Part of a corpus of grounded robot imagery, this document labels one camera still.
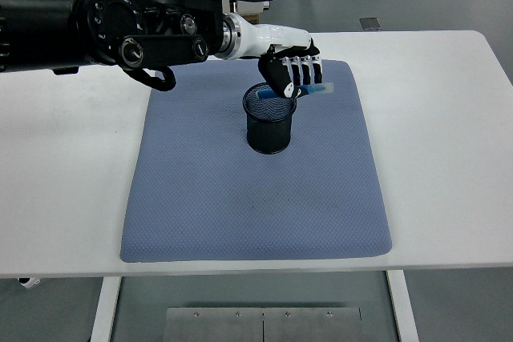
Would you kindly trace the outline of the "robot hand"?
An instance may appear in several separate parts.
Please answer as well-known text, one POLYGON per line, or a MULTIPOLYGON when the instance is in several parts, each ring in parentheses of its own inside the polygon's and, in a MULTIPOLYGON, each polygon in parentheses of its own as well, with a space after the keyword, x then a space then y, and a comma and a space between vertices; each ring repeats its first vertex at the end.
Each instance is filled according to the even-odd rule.
POLYGON ((302 85, 322 82, 320 51, 306 30, 269 24, 241 27, 232 58, 256 58, 262 77, 284 99, 304 94, 302 85))

